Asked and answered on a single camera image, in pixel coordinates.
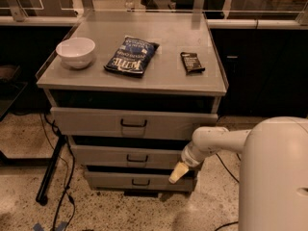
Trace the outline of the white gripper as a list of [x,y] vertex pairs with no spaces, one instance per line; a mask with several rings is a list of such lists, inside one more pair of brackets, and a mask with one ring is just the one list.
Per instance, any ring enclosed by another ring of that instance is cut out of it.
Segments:
[[197,146],[190,141],[183,149],[181,153],[182,162],[178,162],[170,174],[168,181],[171,184],[175,184],[182,176],[188,171],[189,167],[199,166],[206,158],[206,155],[199,150]]

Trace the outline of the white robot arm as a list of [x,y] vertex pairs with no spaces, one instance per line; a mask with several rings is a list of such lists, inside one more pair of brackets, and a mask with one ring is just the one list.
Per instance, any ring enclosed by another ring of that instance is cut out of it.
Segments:
[[178,182],[220,150],[242,158],[239,231],[308,231],[307,118],[272,117],[238,131],[199,127],[169,182]]

